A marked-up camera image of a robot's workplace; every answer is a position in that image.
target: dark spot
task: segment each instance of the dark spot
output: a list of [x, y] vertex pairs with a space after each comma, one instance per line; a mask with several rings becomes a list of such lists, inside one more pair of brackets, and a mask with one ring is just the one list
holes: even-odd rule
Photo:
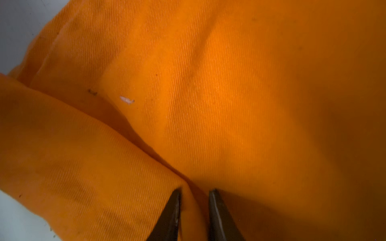
[[90, 94], [94, 95], [94, 96], [98, 94], [98, 92], [94, 92], [94, 91], [92, 91], [91, 89], [88, 89], [87, 91], [88, 91]]

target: orange fabric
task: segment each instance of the orange fabric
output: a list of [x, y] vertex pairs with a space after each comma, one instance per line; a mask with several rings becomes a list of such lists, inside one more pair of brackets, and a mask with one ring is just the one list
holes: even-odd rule
[[247, 240], [384, 239], [385, 43], [378, 0], [72, 0], [0, 77], [0, 188], [65, 241], [177, 187], [182, 240], [214, 187]]

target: white surface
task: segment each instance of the white surface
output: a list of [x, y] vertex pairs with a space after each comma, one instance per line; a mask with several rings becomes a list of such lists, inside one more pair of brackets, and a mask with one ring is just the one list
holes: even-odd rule
[[49, 224], [0, 191], [0, 241], [60, 241]]
[[0, 73], [23, 60], [32, 39], [68, 0], [0, 0]]
[[[32, 39], [67, 2], [0, 0], [1, 73], [20, 64]], [[0, 191], [0, 241], [60, 241], [54, 235], [44, 219]]]

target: stain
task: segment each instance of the stain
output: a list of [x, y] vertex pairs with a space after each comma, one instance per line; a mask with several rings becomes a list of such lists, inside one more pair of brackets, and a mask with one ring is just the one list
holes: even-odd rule
[[134, 232], [133, 225], [108, 209], [101, 212], [97, 222], [111, 239], [118, 239], [122, 232]]
[[92, 91], [91, 89], [88, 89], [87, 92], [89, 92], [90, 94], [96, 96], [98, 94], [98, 92], [94, 92]]
[[123, 97], [123, 96], [121, 96], [120, 98], [121, 98], [122, 101], [126, 102], [127, 104], [134, 103], [133, 99], [129, 99], [129, 98], [126, 98], [126, 97]]

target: white speck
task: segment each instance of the white speck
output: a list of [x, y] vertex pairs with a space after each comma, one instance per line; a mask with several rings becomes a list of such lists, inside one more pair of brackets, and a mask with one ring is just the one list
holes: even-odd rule
[[132, 103], [134, 103], [134, 100], [133, 100], [133, 99], [128, 99], [128, 98], [123, 97], [123, 96], [121, 96], [120, 98], [121, 98], [122, 101], [126, 102], [127, 104], [132, 104]]

